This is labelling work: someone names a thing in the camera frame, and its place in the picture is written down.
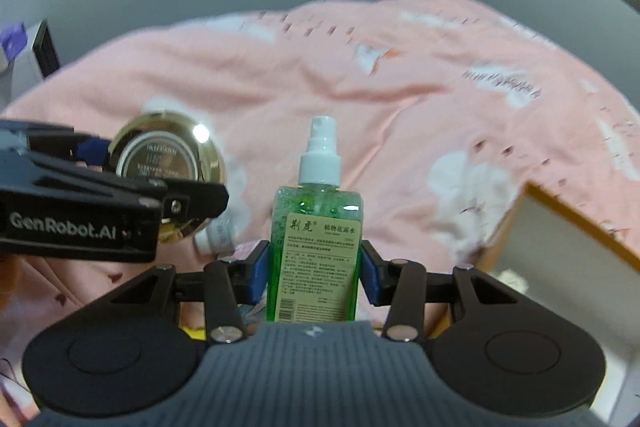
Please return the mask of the person's left hand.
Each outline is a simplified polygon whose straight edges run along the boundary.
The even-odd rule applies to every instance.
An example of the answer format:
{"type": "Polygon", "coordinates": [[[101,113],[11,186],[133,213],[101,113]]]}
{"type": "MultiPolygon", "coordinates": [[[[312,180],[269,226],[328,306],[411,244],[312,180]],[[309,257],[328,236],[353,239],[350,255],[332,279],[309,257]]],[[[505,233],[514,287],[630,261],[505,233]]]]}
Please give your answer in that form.
{"type": "Polygon", "coordinates": [[[16,291],[21,276],[21,259],[15,255],[0,255],[0,309],[4,309],[16,291]]]}

